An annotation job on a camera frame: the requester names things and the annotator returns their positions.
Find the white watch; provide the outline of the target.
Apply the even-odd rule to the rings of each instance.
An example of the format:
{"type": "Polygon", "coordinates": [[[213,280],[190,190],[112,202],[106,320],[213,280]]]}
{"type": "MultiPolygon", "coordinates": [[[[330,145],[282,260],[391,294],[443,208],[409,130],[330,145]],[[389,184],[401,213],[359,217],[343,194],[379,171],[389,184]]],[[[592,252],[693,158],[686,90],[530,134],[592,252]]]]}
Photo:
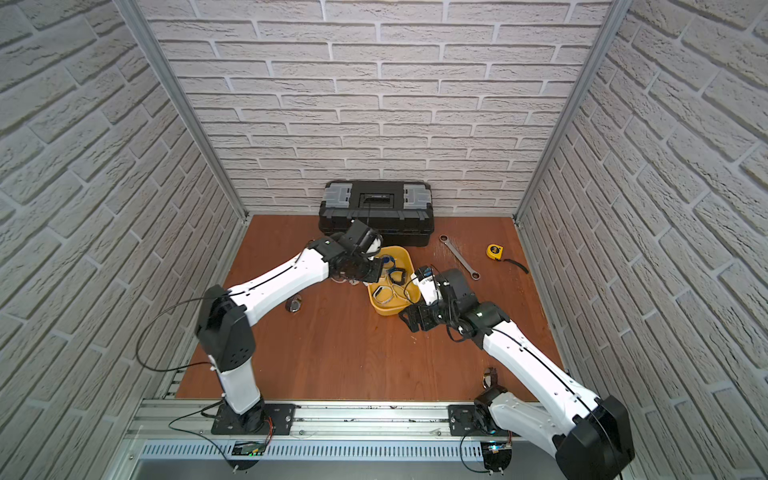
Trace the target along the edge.
{"type": "Polygon", "coordinates": [[[381,304],[386,304],[389,301],[392,300],[394,297],[394,293],[392,291],[391,287],[381,285],[376,288],[376,290],[372,293],[371,298],[381,304]]]}

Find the yellow plastic tray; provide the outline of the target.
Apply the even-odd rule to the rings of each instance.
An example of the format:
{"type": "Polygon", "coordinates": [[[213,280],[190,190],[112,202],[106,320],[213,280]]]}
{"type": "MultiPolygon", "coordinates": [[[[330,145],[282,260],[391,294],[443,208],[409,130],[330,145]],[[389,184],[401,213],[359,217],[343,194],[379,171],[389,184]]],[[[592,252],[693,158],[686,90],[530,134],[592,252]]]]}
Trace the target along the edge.
{"type": "Polygon", "coordinates": [[[396,267],[405,268],[408,274],[408,280],[404,286],[400,286],[403,288],[406,288],[411,300],[413,301],[412,304],[408,304],[407,302],[393,297],[391,301],[389,301],[386,304],[381,304],[376,301],[374,301],[371,296],[372,293],[376,290],[377,287],[384,285],[384,286],[398,286],[395,284],[392,284],[387,276],[387,271],[389,269],[382,268],[381,277],[378,282],[369,284],[367,286],[367,292],[369,297],[369,302],[371,306],[374,308],[374,310],[383,317],[388,316],[395,316],[398,315],[402,310],[405,308],[416,304],[420,299],[421,295],[416,285],[413,284],[413,274],[415,271],[415,268],[413,266],[410,254],[408,251],[400,246],[390,246],[390,247],[384,247],[380,254],[378,255],[379,258],[381,258],[383,255],[390,255],[392,256],[396,261],[396,267]]]}

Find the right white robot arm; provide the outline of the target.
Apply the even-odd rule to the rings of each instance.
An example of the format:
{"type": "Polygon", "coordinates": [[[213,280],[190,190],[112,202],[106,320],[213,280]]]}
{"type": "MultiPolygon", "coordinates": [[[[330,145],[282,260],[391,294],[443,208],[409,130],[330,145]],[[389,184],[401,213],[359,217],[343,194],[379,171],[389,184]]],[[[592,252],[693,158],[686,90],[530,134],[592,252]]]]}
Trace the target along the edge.
{"type": "Polygon", "coordinates": [[[618,479],[634,460],[629,412],[616,397],[601,397],[544,355],[511,317],[481,302],[457,269],[420,267],[406,283],[420,300],[400,314],[413,332],[439,325],[471,342],[517,377],[536,407],[500,387],[475,401],[475,421],[487,433],[510,431],[552,456],[568,479],[618,479]]]}

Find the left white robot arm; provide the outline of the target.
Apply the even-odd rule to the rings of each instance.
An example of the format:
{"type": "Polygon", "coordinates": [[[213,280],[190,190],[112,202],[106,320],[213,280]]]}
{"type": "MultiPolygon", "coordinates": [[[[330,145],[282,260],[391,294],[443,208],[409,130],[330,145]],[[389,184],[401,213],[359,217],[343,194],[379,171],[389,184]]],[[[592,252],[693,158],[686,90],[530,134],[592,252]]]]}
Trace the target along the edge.
{"type": "Polygon", "coordinates": [[[360,220],[331,236],[310,241],[285,263],[246,283],[208,288],[201,301],[195,335],[216,373],[224,405],[239,418],[263,417],[252,356],[252,327],[275,307],[329,278],[379,280],[382,236],[360,220]]]}

